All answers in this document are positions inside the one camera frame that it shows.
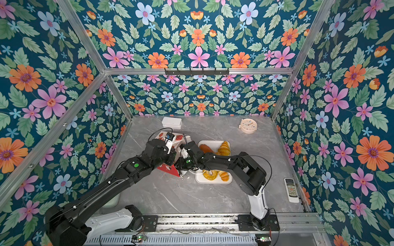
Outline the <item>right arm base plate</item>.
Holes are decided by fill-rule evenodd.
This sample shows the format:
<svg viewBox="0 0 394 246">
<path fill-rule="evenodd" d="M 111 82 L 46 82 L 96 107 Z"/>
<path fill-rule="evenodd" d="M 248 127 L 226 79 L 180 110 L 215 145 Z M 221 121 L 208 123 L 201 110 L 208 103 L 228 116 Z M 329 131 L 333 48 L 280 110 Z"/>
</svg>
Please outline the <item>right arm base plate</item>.
<svg viewBox="0 0 394 246">
<path fill-rule="evenodd" d="M 235 222 L 240 231 L 280 231 L 278 218 L 272 214 L 263 219 L 257 219 L 251 214 L 238 215 Z"/>
</svg>

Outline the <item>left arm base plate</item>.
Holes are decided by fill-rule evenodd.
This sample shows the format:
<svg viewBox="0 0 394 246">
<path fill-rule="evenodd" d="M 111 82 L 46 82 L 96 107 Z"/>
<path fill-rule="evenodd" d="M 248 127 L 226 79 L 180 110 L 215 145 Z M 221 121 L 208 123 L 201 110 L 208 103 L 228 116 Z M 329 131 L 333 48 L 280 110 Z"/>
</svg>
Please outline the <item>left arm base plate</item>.
<svg viewBox="0 0 394 246">
<path fill-rule="evenodd" d="M 124 229 L 126 232 L 155 232 L 159 217 L 157 215 L 142 215 L 134 218 L 131 224 Z"/>
</svg>

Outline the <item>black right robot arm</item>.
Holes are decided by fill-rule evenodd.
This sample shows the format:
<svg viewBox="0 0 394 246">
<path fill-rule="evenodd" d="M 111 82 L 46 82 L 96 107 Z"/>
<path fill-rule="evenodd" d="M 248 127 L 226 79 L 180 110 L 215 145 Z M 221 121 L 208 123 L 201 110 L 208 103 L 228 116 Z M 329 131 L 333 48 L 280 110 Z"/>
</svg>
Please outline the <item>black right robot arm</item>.
<svg viewBox="0 0 394 246">
<path fill-rule="evenodd" d="M 211 174 L 213 171 L 227 172 L 248 195 L 252 219 L 263 221 L 269 216 L 264 191 L 267 173 L 254 160 L 253 155 L 248 155 L 246 152 L 233 156 L 205 153 L 193 141 L 182 144 L 180 150 L 181 156 L 174 164 L 177 170 L 202 170 L 204 174 Z"/>
</svg>

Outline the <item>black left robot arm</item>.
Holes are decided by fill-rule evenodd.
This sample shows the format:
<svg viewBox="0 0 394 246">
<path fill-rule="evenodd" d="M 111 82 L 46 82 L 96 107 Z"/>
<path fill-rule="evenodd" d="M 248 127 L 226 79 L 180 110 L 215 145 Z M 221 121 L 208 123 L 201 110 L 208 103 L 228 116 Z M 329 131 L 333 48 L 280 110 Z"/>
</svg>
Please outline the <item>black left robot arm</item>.
<svg viewBox="0 0 394 246">
<path fill-rule="evenodd" d="M 148 141 L 140 155 L 122 162 L 93 190 L 62 207 L 49 208 L 45 213 L 45 226 L 51 243 L 54 246 L 82 246 L 94 237 L 118 229 L 140 230 L 143 217 L 134 205 L 104 215 L 96 215 L 96 212 L 160 165 L 172 164 L 176 157 L 172 145 L 171 140 Z"/>
</svg>

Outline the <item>red white paper bag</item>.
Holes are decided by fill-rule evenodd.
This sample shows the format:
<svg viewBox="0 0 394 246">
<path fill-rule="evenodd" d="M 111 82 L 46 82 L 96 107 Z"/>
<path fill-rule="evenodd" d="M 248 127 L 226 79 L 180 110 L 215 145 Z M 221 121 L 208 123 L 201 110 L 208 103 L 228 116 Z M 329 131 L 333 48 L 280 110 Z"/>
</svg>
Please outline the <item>red white paper bag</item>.
<svg viewBox="0 0 394 246">
<path fill-rule="evenodd" d="M 176 169 L 175 163 L 179 158 L 183 158 L 181 153 L 182 152 L 181 145 L 185 145 L 186 143 L 190 142 L 191 137 L 189 135 L 180 134 L 180 133 L 173 133 L 173 135 L 174 138 L 170 140 L 170 142 L 172 143 L 170 153 L 172 152 L 174 153 L 175 159 L 171 165 L 169 163 L 164 163 L 160 165 L 158 169 L 176 177 L 183 177 L 184 174 L 186 174 L 186 171 L 179 171 L 178 169 Z"/>
</svg>

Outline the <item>glazed yellow donut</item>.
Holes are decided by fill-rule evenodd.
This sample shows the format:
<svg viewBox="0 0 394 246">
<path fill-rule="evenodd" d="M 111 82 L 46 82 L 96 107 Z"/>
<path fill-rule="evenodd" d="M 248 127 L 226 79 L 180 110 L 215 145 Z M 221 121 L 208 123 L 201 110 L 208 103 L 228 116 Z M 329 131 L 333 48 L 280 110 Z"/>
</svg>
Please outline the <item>glazed yellow donut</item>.
<svg viewBox="0 0 394 246">
<path fill-rule="evenodd" d="M 218 176 L 218 172 L 216 170 L 204 170 L 203 171 L 203 176 L 207 180 L 215 180 L 216 177 Z"/>
</svg>

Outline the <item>long twisted bread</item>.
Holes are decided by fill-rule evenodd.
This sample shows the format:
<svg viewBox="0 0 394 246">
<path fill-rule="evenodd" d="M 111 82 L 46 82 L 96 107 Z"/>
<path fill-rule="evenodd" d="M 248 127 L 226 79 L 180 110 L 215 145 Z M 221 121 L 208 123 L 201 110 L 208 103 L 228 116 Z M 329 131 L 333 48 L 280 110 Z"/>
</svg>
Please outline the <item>long twisted bread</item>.
<svg viewBox="0 0 394 246">
<path fill-rule="evenodd" d="M 218 155 L 220 156 L 231 156 L 231 149 L 229 142 L 224 141 L 218 148 Z"/>
</svg>

